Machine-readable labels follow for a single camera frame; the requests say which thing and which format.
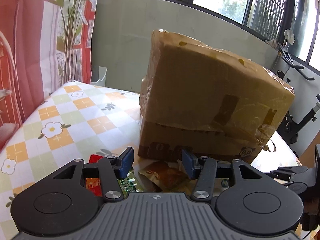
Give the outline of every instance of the black cable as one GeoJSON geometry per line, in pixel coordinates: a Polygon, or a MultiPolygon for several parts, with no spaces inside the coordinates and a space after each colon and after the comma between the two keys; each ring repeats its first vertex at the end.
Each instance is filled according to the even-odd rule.
{"type": "Polygon", "coordinates": [[[303,237],[303,239],[305,239],[308,235],[310,235],[310,233],[311,233],[311,230],[309,231],[309,233],[307,233],[307,234],[303,237]]]}

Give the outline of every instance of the tree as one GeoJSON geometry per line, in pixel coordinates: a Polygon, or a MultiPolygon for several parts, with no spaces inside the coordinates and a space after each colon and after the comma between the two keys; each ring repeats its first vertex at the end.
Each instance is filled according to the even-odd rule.
{"type": "Polygon", "coordinates": [[[234,1],[223,0],[222,8],[219,9],[220,14],[241,23],[245,11],[246,0],[234,1]]]}

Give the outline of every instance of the panda logo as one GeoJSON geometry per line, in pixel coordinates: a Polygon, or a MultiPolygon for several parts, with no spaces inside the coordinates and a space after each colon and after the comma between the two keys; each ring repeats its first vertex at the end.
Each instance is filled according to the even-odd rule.
{"type": "Polygon", "coordinates": [[[255,150],[255,148],[251,147],[243,147],[239,153],[240,157],[247,157],[252,154],[252,152],[255,150]]]}

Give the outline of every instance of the floral tablecloth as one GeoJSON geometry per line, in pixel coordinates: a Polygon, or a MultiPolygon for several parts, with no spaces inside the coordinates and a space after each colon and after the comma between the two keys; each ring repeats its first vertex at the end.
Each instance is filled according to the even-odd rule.
{"type": "MultiPolygon", "coordinates": [[[[17,234],[10,215],[14,197],[71,160],[91,154],[119,156],[135,150],[135,169],[150,160],[137,156],[140,131],[139,94],[70,81],[47,98],[0,153],[0,240],[17,234]]],[[[263,172],[298,165],[275,133],[277,151],[263,151],[252,165],[263,172]]]]}

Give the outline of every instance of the gray ribbed panel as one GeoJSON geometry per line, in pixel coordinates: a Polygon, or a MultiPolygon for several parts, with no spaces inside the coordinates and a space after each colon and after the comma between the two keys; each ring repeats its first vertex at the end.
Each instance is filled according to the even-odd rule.
{"type": "MultiPolygon", "coordinates": [[[[69,235],[42,238],[18,234],[14,240],[252,240],[230,230],[205,203],[188,200],[184,193],[130,193],[118,203],[103,206],[97,217],[69,235]]],[[[298,240],[293,233],[274,240],[298,240]]]]}

